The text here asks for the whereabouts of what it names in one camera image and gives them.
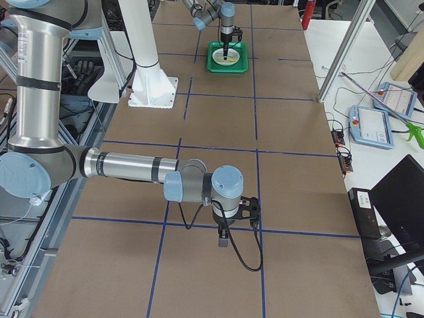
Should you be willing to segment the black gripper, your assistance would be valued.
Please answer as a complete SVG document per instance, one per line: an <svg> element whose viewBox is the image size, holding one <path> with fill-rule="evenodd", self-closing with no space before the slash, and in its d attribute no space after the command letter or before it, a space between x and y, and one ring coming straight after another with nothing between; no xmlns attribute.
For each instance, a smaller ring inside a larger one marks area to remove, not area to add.
<svg viewBox="0 0 424 318"><path fill-rule="evenodd" d="M228 51L229 51L229 43L231 42L231 34L221 33L221 43L223 45L223 59L227 60Z"/></svg>
<svg viewBox="0 0 424 318"><path fill-rule="evenodd" d="M242 212L237 212L233 216L227 217L227 224L232 225L238 220L242 220ZM221 213L213 212L213 220L218 225L218 235L219 235L219 247L228 247L229 244L229 234L227 228L225 228L225 220L224 217L221 216Z"/></svg>

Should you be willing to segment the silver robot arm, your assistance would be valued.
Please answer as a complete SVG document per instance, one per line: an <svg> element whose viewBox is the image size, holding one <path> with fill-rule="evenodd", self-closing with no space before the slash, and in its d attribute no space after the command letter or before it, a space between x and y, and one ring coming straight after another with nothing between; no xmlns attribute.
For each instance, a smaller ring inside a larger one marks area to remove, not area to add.
<svg viewBox="0 0 424 318"><path fill-rule="evenodd" d="M209 173L200 160L102 152L63 143L58 136L62 52L72 35L99 39L105 23L100 1L11 1L18 28L17 131L1 157L1 187L30 198L76 179L103 176L164 186L177 203L211 206L219 244L233 243L230 225L245 208L243 176L234 166Z"/></svg>
<svg viewBox="0 0 424 318"><path fill-rule="evenodd" d="M208 7L204 7L198 1L183 0L193 23L198 30L203 30L214 20L219 19L220 39L223 46L223 59L228 59L229 44L234 36L241 40L242 33L234 24L235 5L227 1L207 1Z"/></svg>

